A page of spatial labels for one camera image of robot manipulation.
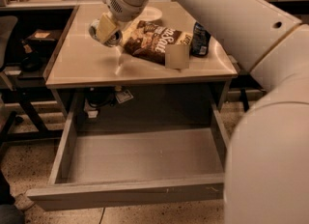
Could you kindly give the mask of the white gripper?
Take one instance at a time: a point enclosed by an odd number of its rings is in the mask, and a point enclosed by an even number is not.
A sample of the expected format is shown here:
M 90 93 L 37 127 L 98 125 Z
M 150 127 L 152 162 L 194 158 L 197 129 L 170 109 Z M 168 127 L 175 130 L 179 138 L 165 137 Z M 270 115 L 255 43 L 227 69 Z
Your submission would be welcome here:
M 106 0 L 106 5 L 113 16 L 122 22 L 129 22 L 142 13 L 148 0 Z M 125 42 L 133 31 L 135 22 L 131 21 L 122 30 Z M 107 42 L 118 31 L 118 24 L 110 14 L 102 14 L 98 20 L 96 37 L 101 43 Z

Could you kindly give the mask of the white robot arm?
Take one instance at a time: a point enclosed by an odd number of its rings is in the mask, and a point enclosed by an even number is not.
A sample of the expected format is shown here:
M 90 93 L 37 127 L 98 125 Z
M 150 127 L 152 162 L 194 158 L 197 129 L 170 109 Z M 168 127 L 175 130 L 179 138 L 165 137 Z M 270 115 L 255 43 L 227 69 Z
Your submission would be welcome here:
M 106 0 L 137 17 L 148 0 Z M 309 224 L 308 26 L 264 0 L 177 0 L 266 90 L 227 150 L 226 224 Z

